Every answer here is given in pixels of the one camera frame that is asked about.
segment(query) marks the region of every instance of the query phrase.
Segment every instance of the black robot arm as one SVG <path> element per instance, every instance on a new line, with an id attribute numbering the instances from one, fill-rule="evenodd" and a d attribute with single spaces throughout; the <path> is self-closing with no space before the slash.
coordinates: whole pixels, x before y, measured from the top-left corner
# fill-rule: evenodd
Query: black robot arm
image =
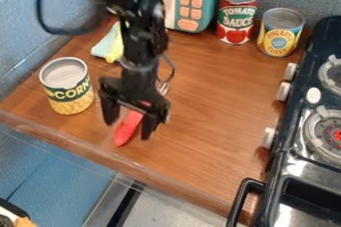
<path id="1" fill-rule="evenodd" d="M 92 0 L 97 15 L 77 30 L 51 28 L 42 15 L 42 0 L 37 0 L 37 16 L 41 26 L 51 34 L 79 35 L 94 30 L 105 19 L 106 7 L 115 9 L 121 23 L 124 56 L 120 60 L 122 77 L 100 78 L 100 97 L 105 122 L 112 124 L 120 106 L 144 114 L 143 139 L 148 139 L 160 122 L 170 114 L 170 101 L 156 89 L 159 59 L 168 47 L 163 0 Z"/>

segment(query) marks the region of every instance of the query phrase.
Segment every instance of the corn can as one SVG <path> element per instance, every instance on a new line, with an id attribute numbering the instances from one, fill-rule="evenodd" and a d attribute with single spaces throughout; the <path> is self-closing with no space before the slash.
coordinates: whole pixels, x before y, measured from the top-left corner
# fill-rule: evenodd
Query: corn can
<path id="1" fill-rule="evenodd" d="M 257 46 L 266 55 L 286 57 L 297 48 L 305 20 L 288 8 L 274 8 L 263 15 Z"/>
<path id="2" fill-rule="evenodd" d="M 64 57 L 48 63 L 39 79 L 52 110 L 58 114 L 78 114 L 94 101 L 88 66 L 78 58 Z"/>
<path id="3" fill-rule="evenodd" d="M 216 35 L 228 44 L 243 44 L 253 34 L 260 0 L 220 0 Z"/>

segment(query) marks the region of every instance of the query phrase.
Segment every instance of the black toy stove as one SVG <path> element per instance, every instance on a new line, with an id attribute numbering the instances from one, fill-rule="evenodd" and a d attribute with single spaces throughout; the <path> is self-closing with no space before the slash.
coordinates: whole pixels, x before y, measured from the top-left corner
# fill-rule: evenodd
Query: black toy stove
<path id="1" fill-rule="evenodd" d="M 263 139 L 271 150 L 266 183 L 243 180 L 228 227 L 236 226 L 249 192 L 261 198 L 251 226 L 341 226 L 341 16 L 316 25 L 285 80 L 277 95 L 285 113 Z"/>

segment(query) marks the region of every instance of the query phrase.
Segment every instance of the white knob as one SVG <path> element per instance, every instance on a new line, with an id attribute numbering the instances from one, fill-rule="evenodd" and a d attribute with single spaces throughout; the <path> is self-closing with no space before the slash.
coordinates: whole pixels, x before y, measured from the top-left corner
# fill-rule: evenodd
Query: white knob
<path id="1" fill-rule="evenodd" d="M 317 88 L 311 88 L 308 90 L 305 99 L 310 104 L 317 104 L 321 100 L 321 91 L 318 90 Z"/>
<path id="2" fill-rule="evenodd" d="M 281 102 L 285 102 L 288 98 L 290 92 L 290 84 L 286 82 L 282 82 L 279 86 L 277 99 Z"/>
<path id="3" fill-rule="evenodd" d="M 264 131 L 261 146 L 263 146 L 266 149 L 270 149 L 275 133 L 276 130 L 273 127 L 267 127 Z"/>
<path id="4" fill-rule="evenodd" d="M 296 70 L 297 64 L 289 63 L 285 70 L 284 80 L 292 81 L 293 77 L 295 76 Z"/>

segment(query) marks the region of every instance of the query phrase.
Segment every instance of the wooden countertop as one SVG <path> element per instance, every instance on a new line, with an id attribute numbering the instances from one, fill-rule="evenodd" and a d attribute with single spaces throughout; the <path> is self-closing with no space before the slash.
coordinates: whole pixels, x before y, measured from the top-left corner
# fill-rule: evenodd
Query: wooden countertop
<path id="1" fill-rule="evenodd" d="M 83 59 L 97 88 L 99 76 L 120 72 L 90 55 L 110 25 L 75 37 L 53 58 Z M 277 89 L 287 63 L 297 62 L 303 48 L 280 59 L 263 55 L 255 39 L 229 46 L 209 30 L 170 36 L 169 55 L 177 68 L 168 95 L 171 120 L 149 142 L 113 147 L 98 98 L 83 113 L 54 113 L 38 72 L 0 105 L 0 121 L 226 216 L 240 181 L 262 179 L 268 154 L 260 147 L 262 134 L 280 117 L 284 104 L 275 101 Z M 254 206 L 251 201 L 243 216 Z"/>

